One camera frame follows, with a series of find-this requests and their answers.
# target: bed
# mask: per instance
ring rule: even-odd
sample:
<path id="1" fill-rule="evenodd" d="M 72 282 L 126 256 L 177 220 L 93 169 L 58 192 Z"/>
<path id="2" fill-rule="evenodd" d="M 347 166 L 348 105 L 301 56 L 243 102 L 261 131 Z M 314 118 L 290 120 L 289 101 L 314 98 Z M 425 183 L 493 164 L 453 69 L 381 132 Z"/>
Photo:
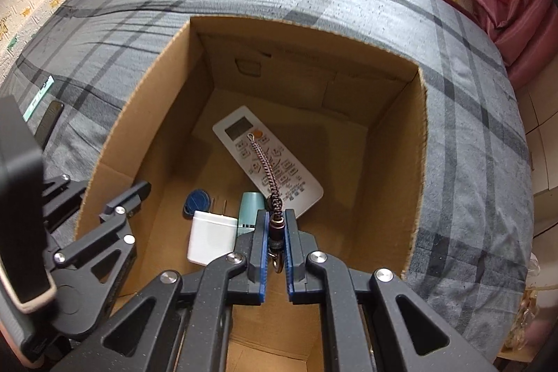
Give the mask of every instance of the bed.
<path id="1" fill-rule="evenodd" d="M 501 57 L 473 21 L 442 0 L 66 0 L 0 87 L 22 112 L 49 76 L 66 108 L 45 150 L 46 175 L 91 176 L 144 71 L 192 15 L 281 19 L 353 37 L 419 64 L 428 149 L 407 283 L 487 358 L 525 287 L 533 207 L 529 153 Z M 71 241 L 74 222 L 56 233 Z"/>

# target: green frog sticker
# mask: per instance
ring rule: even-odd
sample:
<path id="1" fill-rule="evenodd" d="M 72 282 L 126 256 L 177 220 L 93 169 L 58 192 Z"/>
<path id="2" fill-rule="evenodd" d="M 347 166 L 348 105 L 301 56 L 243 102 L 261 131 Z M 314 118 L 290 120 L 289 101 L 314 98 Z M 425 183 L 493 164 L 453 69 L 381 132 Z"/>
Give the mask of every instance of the green frog sticker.
<path id="1" fill-rule="evenodd" d="M 10 40 L 10 42 L 8 43 L 8 51 L 12 51 L 13 47 L 17 44 L 17 36 L 15 36 L 14 38 L 12 38 Z"/>

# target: white power adapter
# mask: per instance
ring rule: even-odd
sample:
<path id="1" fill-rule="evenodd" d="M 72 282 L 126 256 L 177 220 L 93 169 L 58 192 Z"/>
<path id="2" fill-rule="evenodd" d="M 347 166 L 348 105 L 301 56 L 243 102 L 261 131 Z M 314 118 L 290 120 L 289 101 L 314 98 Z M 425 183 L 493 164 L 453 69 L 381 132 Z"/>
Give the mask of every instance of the white power adapter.
<path id="1" fill-rule="evenodd" d="M 237 225 L 236 218 L 196 210 L 192 218 L 188 260 L 207 265 L 217 257 L 232 252 Z"/>

